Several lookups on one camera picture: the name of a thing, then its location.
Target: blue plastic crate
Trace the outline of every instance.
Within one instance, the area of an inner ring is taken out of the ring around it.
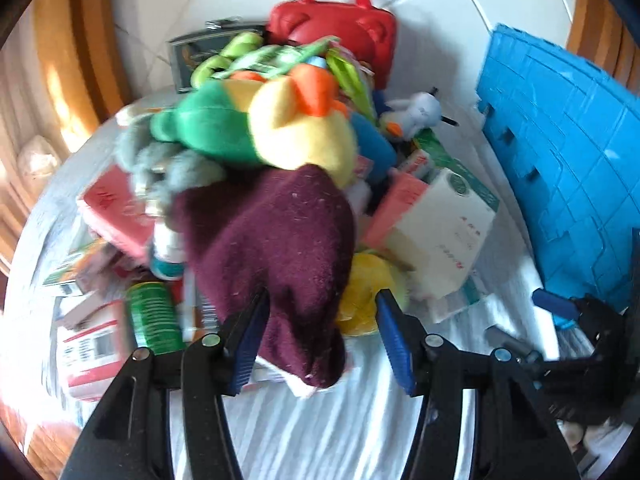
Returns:
[[[640,227],[640,100],[589,61],[504,25],[478,95],[545,288],[625,308]]]

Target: metal screw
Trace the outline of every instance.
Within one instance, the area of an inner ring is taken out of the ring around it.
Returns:
[[[429,334],[424,338],[424,342],[427,343],[427,346],[437,348],[438,346],[442,346],[444,344],[444,339],[441,338],[438,334]]]
[[[136,361],[144,361],[150,355],[151,355],[151,352],[149,351],[149,348],[146,348],[144,346],[141,348],[136,348],[133,351],[133,358]]]
[[[511,352],[509,352],[506,348],[496,349],[494,355],[495,355],[495,358],[498,359],[498,361],[502,361],[503,363],[511,359]]]
[[[202,346],[216,346],[220,344],[220,336],[218,334],[207,334],[202,338]]]

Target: green canister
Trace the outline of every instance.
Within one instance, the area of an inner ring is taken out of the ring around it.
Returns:
[[[127,304],[138,346],[154,354],[184,348],[171,295],[162,282],[137,283],[127,291]]]

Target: red plastic case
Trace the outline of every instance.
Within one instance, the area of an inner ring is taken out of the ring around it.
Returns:
[[[293,0],[273,7],[267,24],[270,43],[311,43],[337,36],[358,61],[375,72],[376,89],[382,90],[391,72],[396,48],[396,17],[370,0],[355,4]]]

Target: burgundy fabric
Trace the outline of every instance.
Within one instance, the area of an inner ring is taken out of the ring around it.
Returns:
[[[349,203],[317,166],[229,171],[175,202],[188,265],[221,320],[265,285],[271,317],[258,354],[326,388],[344,369],[335,317],[354,250]]]

